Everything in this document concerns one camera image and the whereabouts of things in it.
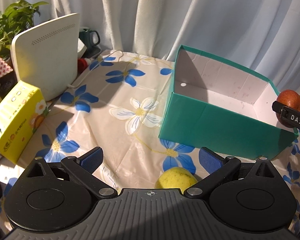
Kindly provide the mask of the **red apple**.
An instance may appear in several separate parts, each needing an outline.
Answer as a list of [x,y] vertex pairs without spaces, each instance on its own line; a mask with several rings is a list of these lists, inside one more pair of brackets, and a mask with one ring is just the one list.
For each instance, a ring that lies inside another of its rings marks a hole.
[[[294,90],[284,90],[282,91],[279,96],[276,99],[277,102],[292,108],[298,112],[300,112],[300,95],[295,92]],[[278,121],[283,125],[286,126],[288,128],[293,128],[292,125],[290,125],[288,122],[286,122],[285,120],[283,120],[282,118],[283,114],[281,114],[281,112],[276,111],[276,117],[278,119]]]

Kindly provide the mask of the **yellow-green pear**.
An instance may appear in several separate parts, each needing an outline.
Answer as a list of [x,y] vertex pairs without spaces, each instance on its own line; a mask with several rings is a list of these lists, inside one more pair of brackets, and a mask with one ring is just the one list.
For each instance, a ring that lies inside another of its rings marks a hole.
[[184,192],[198,180],[186,169],[173,167],[165,171],[156,181],[156,189],[180,189]]

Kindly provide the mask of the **teal cardboard box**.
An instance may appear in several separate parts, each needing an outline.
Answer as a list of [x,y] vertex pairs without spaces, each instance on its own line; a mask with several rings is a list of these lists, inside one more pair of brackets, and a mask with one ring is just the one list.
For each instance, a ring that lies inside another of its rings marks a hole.
[[295,141],[272,109],[279,91],[267,77],[220,56],[179,47],[159,138],[256,159]]

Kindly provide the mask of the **floral plastic tablecloth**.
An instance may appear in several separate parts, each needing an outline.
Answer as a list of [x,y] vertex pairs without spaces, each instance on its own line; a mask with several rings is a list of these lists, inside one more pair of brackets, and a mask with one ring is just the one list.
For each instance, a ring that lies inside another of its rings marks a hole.
[[[93,173],[116,191],[155,188],[168,169],[195,178],[209,175],[199,150],[159,138],[174,63],[122,51],[105,51],[61,95],[16,164],[0,162],[0,182],[10,190],[35,157],[48,163],[80,157],[96,146],[103,163]],[[290,229],[300,232],[300,131],[270,159],[296,198]]]

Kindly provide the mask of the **yellow tissue box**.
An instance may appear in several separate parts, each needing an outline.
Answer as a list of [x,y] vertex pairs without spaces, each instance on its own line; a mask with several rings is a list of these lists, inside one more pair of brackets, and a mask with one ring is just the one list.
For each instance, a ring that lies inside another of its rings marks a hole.
[[0,154],[16,164],[47,114],[41,90],[19,81],[0,103]]

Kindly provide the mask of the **white curtain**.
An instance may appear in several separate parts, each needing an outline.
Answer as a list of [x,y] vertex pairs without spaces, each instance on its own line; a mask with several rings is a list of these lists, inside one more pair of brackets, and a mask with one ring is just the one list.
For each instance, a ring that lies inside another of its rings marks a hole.
[[[0,12],[18,0],[0,0]],[[174,60],[186,45],[300,92],[300,0],[26,0],[36,23],[77,12],[103,49]]]

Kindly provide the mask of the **red small bottle cap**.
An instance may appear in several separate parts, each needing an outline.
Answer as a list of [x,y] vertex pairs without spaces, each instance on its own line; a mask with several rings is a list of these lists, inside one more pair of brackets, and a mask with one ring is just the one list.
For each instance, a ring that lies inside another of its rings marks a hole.
[[80,58],[77,59],[77,72],[78,74],[82,74],[85,69],[92,63],[91,59],[88,58]]

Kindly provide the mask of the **white router device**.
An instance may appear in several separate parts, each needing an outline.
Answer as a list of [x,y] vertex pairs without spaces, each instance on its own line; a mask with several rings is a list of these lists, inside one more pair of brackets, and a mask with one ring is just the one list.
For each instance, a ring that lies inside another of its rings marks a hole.
[[80,14],[46,21],[16,35],[11,58],[17,80],[38,87],[46,101],[61,95],[77,77]]

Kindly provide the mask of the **dark green mug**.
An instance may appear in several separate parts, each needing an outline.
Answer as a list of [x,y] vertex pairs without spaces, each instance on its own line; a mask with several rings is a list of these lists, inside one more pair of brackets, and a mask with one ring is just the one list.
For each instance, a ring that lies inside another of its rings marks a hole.
[[80,27],[79,39],[84,43],[87,50],[91,50],[100,44],[99,33],[88,27]]

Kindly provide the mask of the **green potted plant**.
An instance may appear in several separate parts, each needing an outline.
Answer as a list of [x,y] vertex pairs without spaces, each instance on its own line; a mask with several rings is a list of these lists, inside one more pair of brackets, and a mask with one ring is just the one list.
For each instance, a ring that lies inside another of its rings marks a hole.
[[47,5],[40,1],[29,3],[19,0],[10,4],[0,13],[0,57],[7,60],[11,57],[11,45],[14,37],[34,27],[34,15],[40,15],[39,7]]

